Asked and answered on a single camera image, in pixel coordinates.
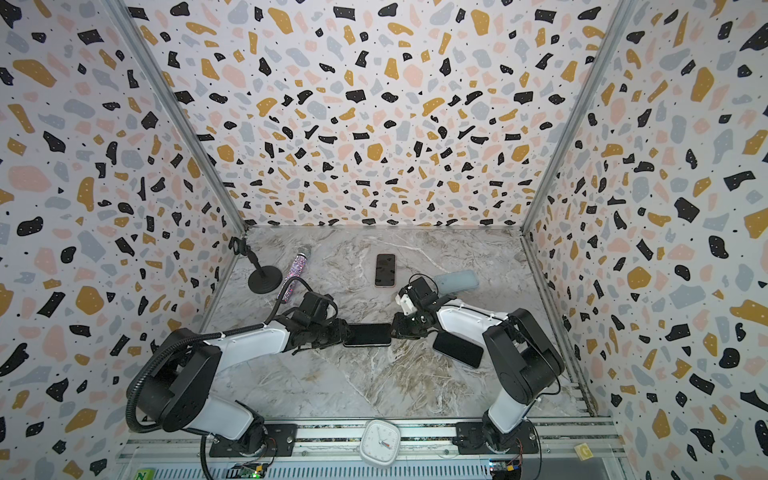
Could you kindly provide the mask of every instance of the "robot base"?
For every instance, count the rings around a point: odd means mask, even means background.
[[[267,423],[264,425],[264,428],[266,429],[264,434],[266,451],[261,454],[261,458],[290,457],[293,454],[293,445],[298,428],[296,424]],[[240,458],[240,454],[233,448],[234,443],[236,442],[219,438],[219,442],[212,444],[210,447],[208,455],[211,458]]]
[[[493,449],[488,441],[493,439]],[[483,422],[460,422],[456,424],[456,437],[453,445],[458,447],[460,455],[494,455],[508,453],[517,455],[523,445],[523,453],[538,453],[538,443],[533,423],[523,420],[520,425],[507,434],[500,434],[488,419],[488,413],[483,415]]]

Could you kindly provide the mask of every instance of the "mounting plate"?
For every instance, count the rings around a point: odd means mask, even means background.
[[[296,424],[267,423],[264,427],[266,428],[267,450],[261,455],[261,458],[290,457],[293,454],[293,446],[296,441],[296,430],[298,428]],[[242,458],[243,460],[250,458],[233,452],[230,449],[231,443],[227,440],[221,440],[218,443],[212,444],[208,456],[211,458]]]
[[[520,440],[523,445],[523,453],[538,453],[538,441],[533,423],[530,420],[524,420],[516,429],[515,438]],[[458,447],[460,455],[496,455],[485,444],[485,436],[482,431],[481,422],[459,422],[456,423],[456,437],[453,444]],[[508,454],[517,455],[516,446]]]

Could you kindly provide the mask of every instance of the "black smartphone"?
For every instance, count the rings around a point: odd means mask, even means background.
[[[347,327],[344,346],[389,346],[392,343],[391,323],[354,323]]]
[[[440,332],[432,348],[457,362],[476,369],[482,360],[483,348],[447,332]]]
[[[376,286],[395,286],[395,255],[392,253],[380,253],[376,255]]]

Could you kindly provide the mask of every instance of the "black round stand base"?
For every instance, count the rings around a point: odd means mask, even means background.
[[[276,266],[262,266],[262,276],[258,270],[248,277],[248,288],[254,293],[269,293],[275,290],[283,282],[283,272]]]

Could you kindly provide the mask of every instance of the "clock face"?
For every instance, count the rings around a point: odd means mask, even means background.
[[[362,454],[378,460],[388,462],[397,455],[400,443],[400,432],[396,427],[384,422],[373,423],[360,442]]]

